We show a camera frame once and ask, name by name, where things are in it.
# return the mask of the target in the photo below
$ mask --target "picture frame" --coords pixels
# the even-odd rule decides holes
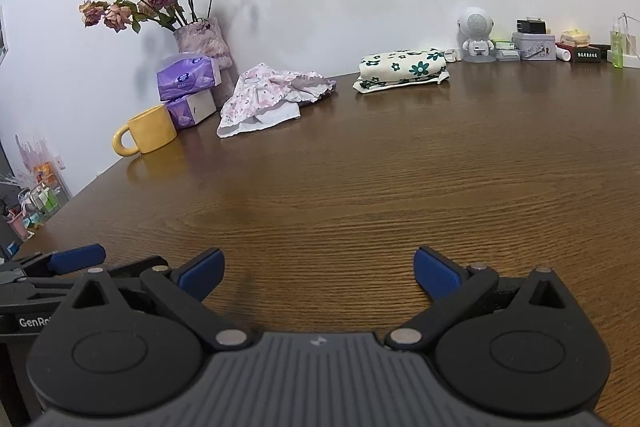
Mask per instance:
[[[4,17],[2,16],[2,6],[0,6],[0,64],[9,51],[9,46],[6,43],[6,31],[4,29]]]

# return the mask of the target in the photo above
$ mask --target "floral cloth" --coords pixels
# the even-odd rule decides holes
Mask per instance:
[[[275,71],[260,63],[238,78],[233,96],[220,110],[218,136],[226,138],[300,118],[300,103],[317,102],[334,86],[334,80],[315,71]]]
[[[360,63],[360,77],[353,84],[359,92],[379,91],[410,84],[441,83],[449,78],[444,52],[400,50],[367,55]]]

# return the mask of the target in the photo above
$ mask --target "table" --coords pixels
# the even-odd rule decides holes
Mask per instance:
[[[503,275],[553,266],[609,346],[598,412],[640,422],[640,71],[452,64],[450,84],[338,93],[224,140],[218,117],[126,158],[22,252],[99,242],[110,264],[222,248],[206,300],[271,330],[388,331],[428,300],[428,244]]]

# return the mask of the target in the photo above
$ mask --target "vase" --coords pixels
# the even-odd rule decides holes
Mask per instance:
[[[207,20],[187,24],[174,32],[175,42],[180,53],[199,53],[215,58],[220,68],[222,82],[211,89],[216,107],[221,108],[233,95],[236,87],[231,75],[226,70],[232,64],[229,46],[222,38],[218,19],[212,17]]]

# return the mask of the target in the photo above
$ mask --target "yellow mug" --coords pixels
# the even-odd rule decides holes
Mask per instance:
[[[135,147],[127,148],[122,145],[122,135],[127,131],[131,133]],[[171,121],[169,111],[163,104],[156,105],[145,112],[135,115],[126,125],[120,127],[113,135],[111,146],[120,156],[133,156],[160,149],[175,139],[178,134],[174,123]]]

